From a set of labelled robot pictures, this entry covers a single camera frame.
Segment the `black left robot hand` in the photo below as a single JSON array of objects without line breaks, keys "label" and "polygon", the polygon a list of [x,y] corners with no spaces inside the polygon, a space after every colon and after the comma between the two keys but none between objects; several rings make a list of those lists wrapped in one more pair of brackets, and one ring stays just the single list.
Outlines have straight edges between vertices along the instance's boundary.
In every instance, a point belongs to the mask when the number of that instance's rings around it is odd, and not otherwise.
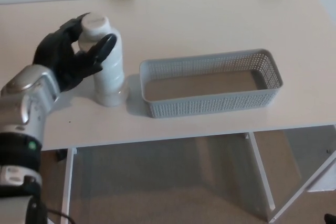
[{"label": "black left robot hand", "polygon": [[117,43],[114,34],[107,34],[87,52],[74,52],[72,43],[77,42],[82,33],[82,14],[72,18],[60,28],[48,34],[38,45],[33,64],[50,69],[58,82],[61,92],[78,86],[84,78],[100,72],[102,63]]}]

